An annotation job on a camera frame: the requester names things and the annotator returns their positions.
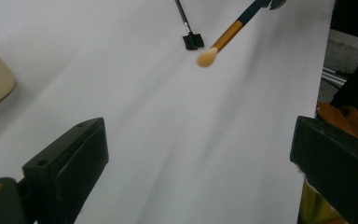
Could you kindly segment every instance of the white surface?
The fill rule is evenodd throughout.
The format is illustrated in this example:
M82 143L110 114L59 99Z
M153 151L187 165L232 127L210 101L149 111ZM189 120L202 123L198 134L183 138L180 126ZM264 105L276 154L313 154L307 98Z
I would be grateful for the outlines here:
M199 68L174 1L0 1L0 177L104 117L110 162L76 223L296 223L296 117L313 116L333 0L262 9ZM249 0L183 0L206 46Z

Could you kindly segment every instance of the brush bristles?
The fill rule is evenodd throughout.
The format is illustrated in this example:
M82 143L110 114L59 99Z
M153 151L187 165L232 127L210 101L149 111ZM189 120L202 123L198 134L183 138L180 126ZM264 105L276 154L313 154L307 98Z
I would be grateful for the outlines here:
M213 64L214 59L216 58L217 52L218 52L217 48L211 48L205 52L202 52L199 58L197 59L197 64L200 67L211 66L211 64Z

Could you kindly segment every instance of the gray floor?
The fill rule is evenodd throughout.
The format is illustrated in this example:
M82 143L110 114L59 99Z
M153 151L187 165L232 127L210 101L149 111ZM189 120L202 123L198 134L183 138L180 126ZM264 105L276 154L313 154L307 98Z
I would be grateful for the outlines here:
M334 71L352 73L358 66L358 38L331 31L327 42L324 67ZM318 101L329 103L337 88L325 81L321 81Z

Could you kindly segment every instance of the white tabletop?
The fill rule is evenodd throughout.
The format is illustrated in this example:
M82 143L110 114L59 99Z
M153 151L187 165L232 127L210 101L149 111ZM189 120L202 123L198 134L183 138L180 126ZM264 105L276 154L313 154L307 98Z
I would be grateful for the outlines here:
M182 0L205 45L250 0ZM261 9L200 68L173 0L0 1L0 177L104 117L110 162L76 223L296 223L296 117L314 114L334 0Z

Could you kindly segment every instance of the small black tool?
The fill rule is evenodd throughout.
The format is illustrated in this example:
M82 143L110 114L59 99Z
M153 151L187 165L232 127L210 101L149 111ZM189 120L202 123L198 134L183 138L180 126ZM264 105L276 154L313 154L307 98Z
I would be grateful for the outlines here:
M187 29L188 35L183 36L183 39L186 43L186 49L198 49L203 48L204 43L200 34L194 35L191 31L190 24L188 24L188 20L186 18L185 12L183 11L182 5L179 0L175 0L176 5L179 8L180 15L182 16L182 20L185 23L185 27Z

